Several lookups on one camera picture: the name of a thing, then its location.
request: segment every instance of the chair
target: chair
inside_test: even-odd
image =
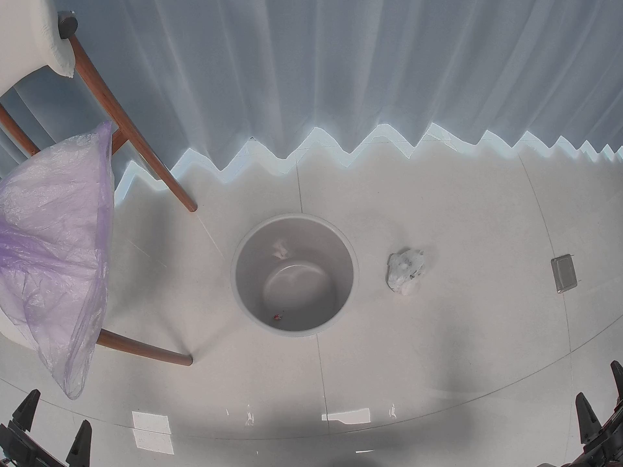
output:
[[[77,24],[73,12],[57,14],[52,0],[0,0],[0,36],[3,37],[0,41],[0,96],[21,78],[43,66],[50,66],[58,74],[69,77],[73,76],[75,66],[93,96],[119,127],[113,134],[113,154],[130,142],[182,204],[189,211],[195,211],[197,204],[158,159],[91,63],[74,35]],[[39,152],[39,148],[1,105],[0,124],[27,154],[34,156]],[[22,346],[31,347],[1,309],[0,333]],[[97,344],[178,365],[189,366],[192,363],[191,355],[150,346],[104,329]]]

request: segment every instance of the blue-gray curtain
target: blue-gray curtain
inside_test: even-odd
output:
[[[223,168],[251,136],[285,158],[314,126],[346,151],[378,123],[412,144],[431,122],[470,143],[623,143],[623,0],[55,2],[169,167],[191,147]],[[47,68],[0,102],[40,146],[105,118]]]

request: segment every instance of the curtain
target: curtain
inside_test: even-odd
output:
[[[623,0],[55,2],[168,167],[192,148],[222,169],[250,137],[286,158],[315,126],[348,152],[379,123],[623,144]],[[48,68],[0,102],[40,146],[105,119]],[[23,155],[0,135],[5,174]]]

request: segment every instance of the chair backrest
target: chair backrest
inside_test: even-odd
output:
[[[54,1],[0,0],[0,95],[43,66],[74,76],[74,51],[58,34]]]

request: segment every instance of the purple plastic bag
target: purple plastic bag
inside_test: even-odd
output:
[[[72,400],[106,311],[111,132],[63,140],[0,181],[0,307]]]

